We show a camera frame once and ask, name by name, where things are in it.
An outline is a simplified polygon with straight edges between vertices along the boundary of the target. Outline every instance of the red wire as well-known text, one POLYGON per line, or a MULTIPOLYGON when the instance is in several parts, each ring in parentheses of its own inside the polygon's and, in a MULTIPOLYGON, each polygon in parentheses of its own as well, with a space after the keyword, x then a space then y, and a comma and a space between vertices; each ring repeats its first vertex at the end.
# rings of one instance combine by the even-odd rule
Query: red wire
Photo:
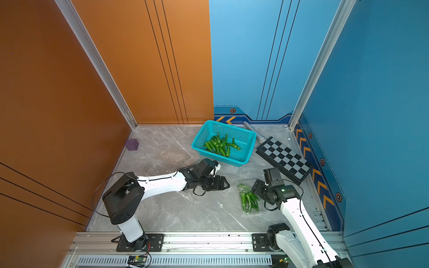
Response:
POLYGON ((146 243, 146 245, 148 245, 148 250, 145 253, 145 256, 149 253, 149 251, 151 250, 151 242, 149 241, 148 243, 146 243))

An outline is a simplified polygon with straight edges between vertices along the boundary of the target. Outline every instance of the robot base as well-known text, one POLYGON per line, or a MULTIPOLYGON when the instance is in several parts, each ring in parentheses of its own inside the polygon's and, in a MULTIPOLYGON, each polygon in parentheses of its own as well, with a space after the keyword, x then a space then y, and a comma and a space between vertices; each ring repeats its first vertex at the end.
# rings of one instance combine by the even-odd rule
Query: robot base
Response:
POLYGON ((145 234, 136 241, 130 243, 124 235, 120 235, 112 239, 113 243, 117 243, 117 252, 160 252, 164 242, 164 234, 145 234))

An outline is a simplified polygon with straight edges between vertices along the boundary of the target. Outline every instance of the gray tube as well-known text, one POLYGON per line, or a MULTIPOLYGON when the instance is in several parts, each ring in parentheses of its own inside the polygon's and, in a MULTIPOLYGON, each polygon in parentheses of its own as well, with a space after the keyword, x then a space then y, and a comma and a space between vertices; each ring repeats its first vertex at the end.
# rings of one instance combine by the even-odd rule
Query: gray tube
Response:
POLYGON ((256 133, 256 140, 259 143, 264 143, 266 141, 266 139, 264 138, 264 136, 262 136, 261 134, 259 134, 248 122, 244 121, 243 122, 244 126, 248 129, 251 130, 253 132, 256 133))

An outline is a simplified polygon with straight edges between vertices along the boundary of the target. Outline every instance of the vent grille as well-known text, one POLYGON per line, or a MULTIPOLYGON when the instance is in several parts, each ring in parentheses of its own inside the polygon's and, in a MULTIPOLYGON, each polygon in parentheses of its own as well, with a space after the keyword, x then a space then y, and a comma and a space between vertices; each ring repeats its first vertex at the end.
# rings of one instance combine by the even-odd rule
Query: vent grille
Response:
POLYGON ((78 267, 125 267, 128 257, 125 255, 112 256, 112 255, 80 255, 77 266, 78 267))
POLYGON ((271 255, 152 255, 151 266, 164 265, 272 265, 271 255))
MULTIPOLYGON (((271 255, 152 255, 151 266, 272 265, 271 255)), ((128 255, 80 255, 78 267, 126 267, 128 255)))

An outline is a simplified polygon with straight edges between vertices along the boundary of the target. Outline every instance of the blue wall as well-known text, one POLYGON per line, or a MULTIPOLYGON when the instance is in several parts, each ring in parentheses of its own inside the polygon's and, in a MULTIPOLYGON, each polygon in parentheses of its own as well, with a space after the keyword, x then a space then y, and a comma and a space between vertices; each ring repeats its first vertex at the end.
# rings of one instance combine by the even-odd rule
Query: blue wall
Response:
POLYGON ((425 266, 428 225, 429 2, 356 1, 304 110, 347 199, 357 268, 425 266))
POLYGON ((209 3, 214 105, 238 106, 253 120, 293 111, 340 0, 209 3))

